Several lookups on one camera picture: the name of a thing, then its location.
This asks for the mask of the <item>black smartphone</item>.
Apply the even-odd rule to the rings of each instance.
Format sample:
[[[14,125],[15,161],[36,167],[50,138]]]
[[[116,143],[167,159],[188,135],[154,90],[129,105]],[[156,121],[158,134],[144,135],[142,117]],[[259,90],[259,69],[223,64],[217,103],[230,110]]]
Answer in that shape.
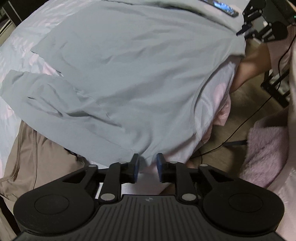
[[[239,13],[234,10],[232,7],[230,7],[229,5],[222,3],[220,1],[216,1],[216,0],[202,0],[202,2],[207,3],[213,7],[215,7],[216,9],[224,12],[225,14],[236,18],[237,16],[239,16]]]

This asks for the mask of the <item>folded brown tank top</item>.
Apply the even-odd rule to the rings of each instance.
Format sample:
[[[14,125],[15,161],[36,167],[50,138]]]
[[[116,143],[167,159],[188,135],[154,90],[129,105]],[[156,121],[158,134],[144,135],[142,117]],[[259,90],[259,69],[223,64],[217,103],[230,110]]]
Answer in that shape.
[[[85,159],[21,122],[1,178],[1,197],[15,202],[20,196],[79,170]]]

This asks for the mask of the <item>grey long-sleeve garment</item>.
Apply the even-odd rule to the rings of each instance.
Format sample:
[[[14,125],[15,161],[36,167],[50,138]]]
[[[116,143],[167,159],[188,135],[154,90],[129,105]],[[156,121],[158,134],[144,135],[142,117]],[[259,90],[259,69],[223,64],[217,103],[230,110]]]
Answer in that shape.
[[[98,1],[32,47],[56,74],[11,70],[1,97],[31,128],[102,165],[135,153],[146,166],[158,153],[179,161],[208,79],[244,54],[246,2],[220,2],[239,16],[202,1]]]

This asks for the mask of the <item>grey pink-dotted bed sheet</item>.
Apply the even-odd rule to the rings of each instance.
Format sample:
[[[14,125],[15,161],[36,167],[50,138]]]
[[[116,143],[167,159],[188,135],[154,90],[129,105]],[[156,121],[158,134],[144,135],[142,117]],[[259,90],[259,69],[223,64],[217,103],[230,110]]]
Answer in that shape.
[[[31,52],[31,48],[68,16],[94,3],[95,1],[48,1],[33,12],[1,46],[1,80],[10,70],[56,74],[56,71],[42,58]],[[239,60],[236,56],[229,57],[208,79],[195,109],[197,136],[194,143],[182,148],[173,156],[174,159],[184,161],[194,147],[200,147],[201,144],[207,142],[210,137],[208,128],[212,124],[221,126],[225,124],[230,111],[230,97],[227,88],[233,79]],[[19,130],[20,121],[21,119],[10,106],[1,100],[2,176]]]

